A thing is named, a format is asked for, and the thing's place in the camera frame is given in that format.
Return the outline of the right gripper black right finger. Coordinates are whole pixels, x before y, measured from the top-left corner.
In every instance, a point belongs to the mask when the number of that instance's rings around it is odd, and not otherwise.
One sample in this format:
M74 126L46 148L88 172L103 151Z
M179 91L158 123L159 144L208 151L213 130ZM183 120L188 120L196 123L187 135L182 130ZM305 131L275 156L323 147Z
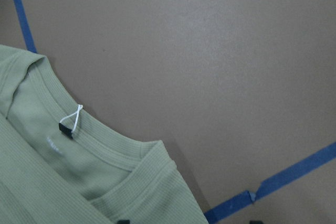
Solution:
M249 224L260 224L260 220L251 220Z

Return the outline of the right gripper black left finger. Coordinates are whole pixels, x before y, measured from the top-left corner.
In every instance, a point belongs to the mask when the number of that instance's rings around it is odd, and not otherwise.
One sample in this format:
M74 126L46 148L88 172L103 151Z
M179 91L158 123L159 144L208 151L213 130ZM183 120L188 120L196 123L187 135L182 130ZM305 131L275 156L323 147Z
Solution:
M117 224L130 224L130 220L118 220Z

